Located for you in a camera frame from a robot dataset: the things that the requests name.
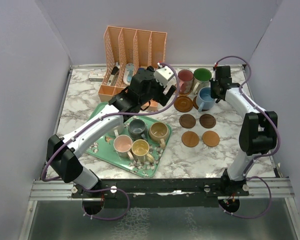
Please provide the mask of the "beige grey mug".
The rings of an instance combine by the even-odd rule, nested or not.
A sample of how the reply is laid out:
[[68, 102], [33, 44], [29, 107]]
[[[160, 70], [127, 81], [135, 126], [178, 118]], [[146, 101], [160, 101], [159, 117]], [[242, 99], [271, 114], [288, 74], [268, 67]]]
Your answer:
[[107, 134], [109, 136], [118, 137], [119, 135], [122, 134], [123, 131], [124, 131], [124, 127], [122, 125], [119, 125], [119, 126], [114, 127]]

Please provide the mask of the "woven rattan coaster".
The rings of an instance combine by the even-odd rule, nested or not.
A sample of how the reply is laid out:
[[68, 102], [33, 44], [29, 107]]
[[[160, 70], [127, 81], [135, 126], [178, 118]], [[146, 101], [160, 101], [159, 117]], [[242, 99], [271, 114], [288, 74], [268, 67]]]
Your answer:
[[183, 96], [188, 96], [188, 95], [190, 95], [191, 93], [192, 93], [191, 91], [189, 91], [189, 92], [187, 92], [187, 93], [180, 93], [180, 92], [179, 92], [177, 95], [183, 97]]

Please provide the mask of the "green mug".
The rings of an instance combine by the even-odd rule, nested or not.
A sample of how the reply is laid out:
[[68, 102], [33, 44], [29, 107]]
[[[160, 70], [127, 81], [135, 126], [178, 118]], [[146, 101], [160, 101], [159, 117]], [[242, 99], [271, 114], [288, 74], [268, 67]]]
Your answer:
[[193, 84], [192, 84], [192, 93], [194, 95], [202, 88], [210, 86], [210, 79], [212, 78], [212, 73], [206, 68], [198, 68], [193, 72]]

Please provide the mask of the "dark walnut coaster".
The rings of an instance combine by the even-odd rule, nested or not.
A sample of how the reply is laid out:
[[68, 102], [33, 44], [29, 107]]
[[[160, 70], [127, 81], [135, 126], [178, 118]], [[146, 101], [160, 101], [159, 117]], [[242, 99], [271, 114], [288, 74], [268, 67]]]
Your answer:
[[196, 119], [191, 114], [183, 114], [179, 118], [179, 123], [183, 128], [191, 129], [196, 125]]
[[211, 114], [203, 114], [199, 118], [199, 123], [202, 127], [206, 129], [211, 129], [216, 125], [216, 119]]

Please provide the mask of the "tan brown mug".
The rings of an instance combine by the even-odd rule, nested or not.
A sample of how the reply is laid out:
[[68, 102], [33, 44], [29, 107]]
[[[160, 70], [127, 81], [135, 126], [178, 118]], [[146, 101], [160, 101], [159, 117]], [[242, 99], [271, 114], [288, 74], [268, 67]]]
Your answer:
[[155, 122], [148, 130], [148, 134], [150, 139], [159, 144], [163, 150], [166, 148], [166, 142], [170, 134], [170, 130], [165, 123]]

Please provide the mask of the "maroon red mug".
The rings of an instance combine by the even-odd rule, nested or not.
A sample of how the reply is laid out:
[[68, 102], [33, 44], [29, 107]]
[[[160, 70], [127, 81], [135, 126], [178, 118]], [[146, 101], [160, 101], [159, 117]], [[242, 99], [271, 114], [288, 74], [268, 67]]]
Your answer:
[[178, 72], [179, 93], [188, 93], [192, 89], [194, 75], [188, 69], [182, 69]]

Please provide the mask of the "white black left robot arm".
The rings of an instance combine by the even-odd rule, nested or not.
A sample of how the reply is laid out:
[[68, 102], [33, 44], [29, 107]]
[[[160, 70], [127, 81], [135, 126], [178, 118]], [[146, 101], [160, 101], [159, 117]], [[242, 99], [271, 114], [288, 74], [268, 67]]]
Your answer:
[[169, 99], [176, 96], [172, 85], [164, 93], [168, 82], [177, 78], [176, 71], [167, 63], [160, 63], [158, 69], [152, 66], [139, 69], [132, 77], [130, 85], [114, 95], [103, 110], [78, 129], [62, 137], [54, 134], [48, 139], [46, 164], [41, 180], [48, 182], [48, 167], [57, 173], [64, 183], [76, 183], [83, 187], [87, 196], [96, 197], [101, 190], [100, 179], [86, 167], [79, 158], [103, 135], [123, 124], [132, 116], [145, 116], [142, 106], [155, 101], [167, 110], [172, 104]]

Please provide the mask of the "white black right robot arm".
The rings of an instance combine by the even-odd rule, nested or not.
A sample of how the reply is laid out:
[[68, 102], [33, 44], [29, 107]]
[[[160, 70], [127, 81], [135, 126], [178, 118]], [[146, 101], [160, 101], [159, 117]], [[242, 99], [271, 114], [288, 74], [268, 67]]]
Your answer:
[[276, 133], [278, 115], [259, 107], [245, 94], [242, 85], [232, 81], [230, 66], [215, 66], [213, 70], [210, 96], [217, 102], [223, 100], [230, 104], [243, 119], [238, 138], [240, 150], [234, 162], [223, 172], [219, 184], [220, 191], [230, 196], [243, 187], [256, 160], [279, 145]]

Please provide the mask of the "light blue mug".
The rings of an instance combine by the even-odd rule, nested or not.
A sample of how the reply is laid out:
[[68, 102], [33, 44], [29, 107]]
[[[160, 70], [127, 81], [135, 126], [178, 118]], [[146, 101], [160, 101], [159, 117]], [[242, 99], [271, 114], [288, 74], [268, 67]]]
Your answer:
[[196, 96], [195, 103], [198, 106], [198, 112], [210, 110], [215, 104], [215, 99], [211, 97], [211, 88], [202, 88]]

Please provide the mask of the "light orange wooden coaster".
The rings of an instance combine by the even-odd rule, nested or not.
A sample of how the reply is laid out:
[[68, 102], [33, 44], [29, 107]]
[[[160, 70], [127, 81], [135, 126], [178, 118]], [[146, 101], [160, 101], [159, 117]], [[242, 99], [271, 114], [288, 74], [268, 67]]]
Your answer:
[[193, 131], [186, 131], [181, 136], [182, 143], [189, 148], [197, 146], [200, 142], [199, 136]]

